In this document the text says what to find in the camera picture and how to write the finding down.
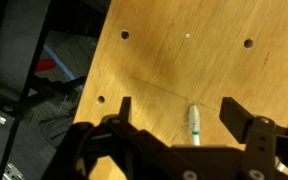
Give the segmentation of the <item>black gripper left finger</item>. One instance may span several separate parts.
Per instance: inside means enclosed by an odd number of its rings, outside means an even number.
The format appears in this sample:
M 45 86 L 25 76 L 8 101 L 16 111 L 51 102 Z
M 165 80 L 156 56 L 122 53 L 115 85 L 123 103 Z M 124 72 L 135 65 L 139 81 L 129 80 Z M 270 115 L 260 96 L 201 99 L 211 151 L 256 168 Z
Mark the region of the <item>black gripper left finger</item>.
M 119 110 L 119 117 L 130 123 L 132 118 L 132 101 L 130 97 L 124 97 Z

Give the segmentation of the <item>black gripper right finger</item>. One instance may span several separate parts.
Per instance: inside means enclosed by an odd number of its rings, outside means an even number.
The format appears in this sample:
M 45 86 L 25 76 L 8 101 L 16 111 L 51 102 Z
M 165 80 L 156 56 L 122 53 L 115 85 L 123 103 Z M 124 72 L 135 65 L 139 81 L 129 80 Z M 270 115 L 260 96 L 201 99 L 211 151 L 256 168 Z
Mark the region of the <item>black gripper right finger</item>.
M 223 97 L 219 119 L 239 144 L 244 144 L 254 116 L 232 97 Z

